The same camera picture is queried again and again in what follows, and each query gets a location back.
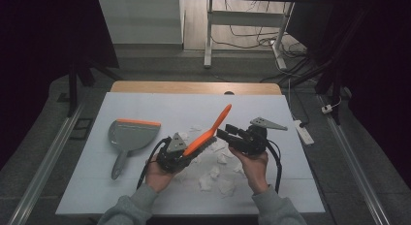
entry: dark curtain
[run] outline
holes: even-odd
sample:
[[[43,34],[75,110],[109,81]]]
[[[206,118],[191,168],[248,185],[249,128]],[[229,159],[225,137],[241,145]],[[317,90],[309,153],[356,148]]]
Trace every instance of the dark curtain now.
[[[411,187],[411,0],[376,0],[349,47],[349,107]]]
[[[118,67],[98,0],[0,0],[1,159],[14,153],[53,80],[88,56]]]

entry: gray dustpan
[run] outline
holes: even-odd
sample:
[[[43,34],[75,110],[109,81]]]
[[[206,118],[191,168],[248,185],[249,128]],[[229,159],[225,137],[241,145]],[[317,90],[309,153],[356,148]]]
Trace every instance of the gray dustpan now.
[[[137,150],[148,145],[160,130],[159,122],[117,119],[109,129],[109,140],[120,153],[112,167],[111,178],[120,176],[129,151]]]

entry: metal frame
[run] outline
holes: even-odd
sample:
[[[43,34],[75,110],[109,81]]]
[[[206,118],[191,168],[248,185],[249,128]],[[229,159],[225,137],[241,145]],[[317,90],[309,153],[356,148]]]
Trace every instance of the metal frame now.
[[[323,107],[326,105],[320,95],[317,96],[320,105]],[[375,224],[377,225],[390,225],[390,219],[388,218],[387,213],[385,212],[380,200],[378,199],[377,194],[375,193],[374,188],[371,183],[368,181],[368,178],[365,175],[360,161],[357,159],[357,156],[351,147],[350,143],[345,136],[344,131],[341,126],[339,126],[330,115],[327,115],[327,121],[332,128],[332,132],[337,140],[339,147],[341,148],[342,154],[347,161],[348,167],[353,174],[354,180],[356,181],[360,191],[363,193],[364,200],[368,205],[369,211],[374,218]]]
[[[294,3],[290,4],[284,14],[263,14],[252,12],[229,12],[214,11],[212,9],[212,0],[207,3],[207,31],[205,37],[205,68],[211,67],[211,28],[212,25],[237,25],[237,26],[262,26],[279,28],[278,36],[275,42],[272,42],[275,61],[280,70],[286,70],[284,59],[279,49],[282,37],[290,18]]]
[[[50,176],[51,171],[53,170],[64,145],[69,139],[69,135],[73,130],[73,127],[76,125],[76,121],[79,118],[79,114],[84,108],[90,90],[91,89],[89,88],[85,89],[85,94],[82,97],[79,106],[73,112],[73,115],[71,117],[67,117],[64,120],[63,125],[61,126],[57,136],[48,149],[48,152],[43,159],[42,164],[40,165],[36,174],[33,176],[33,179],[30,181],[30,184],[24,192],[24,195],[22,196],[20,202],[18,203],[15,212],[9,220],[9,225],[25,224],[25,222],[27,221],[32,209],[34,208],[40,194],[43,191],[43,188],[46,185],[48,177]]]

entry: gray sleeve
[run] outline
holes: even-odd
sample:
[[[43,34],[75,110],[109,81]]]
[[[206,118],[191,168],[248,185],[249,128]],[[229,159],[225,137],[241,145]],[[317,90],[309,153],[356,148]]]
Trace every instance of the gray sleeve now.
[[[158,194],[146,184],[131,196],[122,196],[117,204],[108,209],[99,220],[99,225],[143,225],[152,216],[151,209]]]
[[[253,195],[252,199],[260,212],[258,217],[259,225],[306,224],[290,199],[280,198],[272,185],[266,192]]]

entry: cuff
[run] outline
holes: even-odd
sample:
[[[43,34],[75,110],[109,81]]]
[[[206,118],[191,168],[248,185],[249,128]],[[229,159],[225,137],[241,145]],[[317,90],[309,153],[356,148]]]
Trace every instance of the cuff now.
[[[264,193],[253,195],[251,197],[256,204],[260,213],[264,213],[266,211],[272,211],[276,205],[278,205],[281,201],[281,198],[275,192],[274,187],[272,185],[269,186]]]
[[[158,194],[145,183],[130,197],[132,202],[144,211],[150,212]]]

